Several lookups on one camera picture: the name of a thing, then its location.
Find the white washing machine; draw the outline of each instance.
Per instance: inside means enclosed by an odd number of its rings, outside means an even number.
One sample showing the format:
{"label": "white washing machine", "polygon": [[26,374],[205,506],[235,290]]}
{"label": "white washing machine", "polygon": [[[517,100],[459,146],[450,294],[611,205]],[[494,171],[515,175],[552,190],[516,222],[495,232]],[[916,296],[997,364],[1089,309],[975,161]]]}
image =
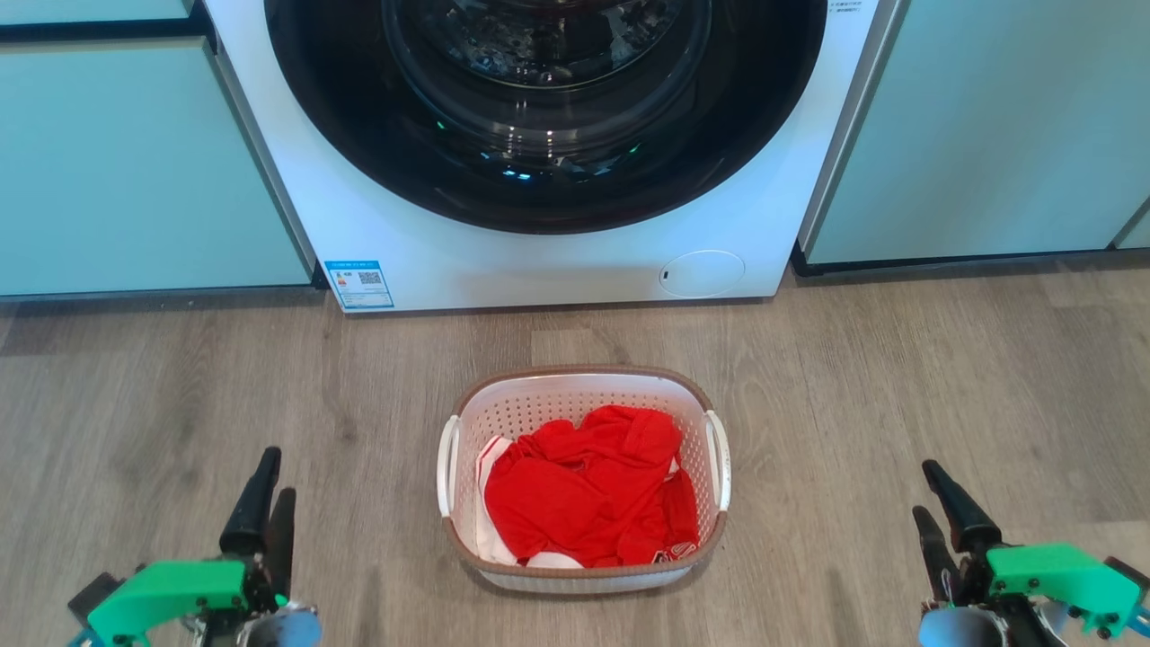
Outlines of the white washing machine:
{"label": "white washing machine", "polygon": [[345,311],[775,292],[877,0],[208,0]]}

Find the washing machine door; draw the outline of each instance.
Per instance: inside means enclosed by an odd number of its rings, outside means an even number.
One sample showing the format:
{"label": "washing machine door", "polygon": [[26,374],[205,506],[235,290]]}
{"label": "washing machine door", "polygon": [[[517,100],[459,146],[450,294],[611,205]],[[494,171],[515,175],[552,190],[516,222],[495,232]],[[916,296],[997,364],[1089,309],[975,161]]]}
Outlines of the washing machine door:
{"label": "washing machine door", "polygon": [[429,210],[529,233],[631,224],[729,177],[795,108],[827,16],[826,0],[266,7],[336,149]]}

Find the white handle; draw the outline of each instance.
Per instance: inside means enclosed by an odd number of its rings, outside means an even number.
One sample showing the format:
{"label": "white handle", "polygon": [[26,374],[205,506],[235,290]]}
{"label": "white handle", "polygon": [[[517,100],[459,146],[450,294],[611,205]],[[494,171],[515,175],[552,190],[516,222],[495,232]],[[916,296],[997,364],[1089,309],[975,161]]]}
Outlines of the white handle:
{"label": "white handle", "polygon": [[719,456],[712,456],[711,459],[718,459],[718,464],[722,472],[715,479],[716,483],[713,484],[715,504],[719,506],[721,513],[726,513],[730,506],[730,446],[727,445],[727,429],[722,426],[722,421],[719,419],[719,416],[714,411],[707,411],[707,432],[711,434],[712,441],[719,450]]}
{"label": "white handle", "polygon": [[439,495],[439,514],[451,516],[455,499],[455,456],[459,452],[459,416],[452,416],[443,426],[439,437],[439,461],[435,475],[436,494]]}

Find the wooden floor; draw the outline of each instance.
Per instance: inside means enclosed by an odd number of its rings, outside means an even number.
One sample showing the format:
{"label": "wooden floor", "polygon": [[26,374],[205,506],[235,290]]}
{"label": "wooden floor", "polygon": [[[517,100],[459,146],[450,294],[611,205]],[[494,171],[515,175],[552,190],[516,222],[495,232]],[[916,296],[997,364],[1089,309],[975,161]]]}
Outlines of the wooden floor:
{"label": "wooden floor", "polygon": [[[5,645],[66,644],[64,604],[102,570],[213,555],[273,444],[299,488],[293,592],[331,646],[913,645],[928,457],[1009,540],[1150,572],[1150,270],[376,318],[261,300],[0,306]],[[434,463],[455,399],[576,362],[680,371],[726,419],[727,533],[669,591],[504,595],[444,537]]]}

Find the robotic arm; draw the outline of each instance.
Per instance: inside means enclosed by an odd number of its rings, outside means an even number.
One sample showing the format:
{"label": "robotic arm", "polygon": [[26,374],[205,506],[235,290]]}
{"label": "robotic arm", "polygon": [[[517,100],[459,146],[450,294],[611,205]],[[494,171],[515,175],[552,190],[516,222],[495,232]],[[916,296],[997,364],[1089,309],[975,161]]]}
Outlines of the robotic arm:
{"label": "robotic arm", "polygon": [[279,460],[279,448],[263,452],[215,560],[156,562],[128,579],[101,573],[84,587],[68,603],[83,626],[69,647],[148,646],[148,630],[174,619],[193,632],[198,647],[319,642],[315,608],[289,600],[296,491],[282,491],[271,511]]}
{"label": "robotic arm", "polygon": [[923,647],[1065,646],[1058,636],[1067,616],[1103,640],[1126,630],[1150,638],[1150,611],[1142,608],[1150,578],[1068,544],[1004,544],[998,526],[938,463],[927,461],[922,471],[950,523],[951,546],[965,554],[956,567],[934,517],[914,508],[934,594],[922,606]]}

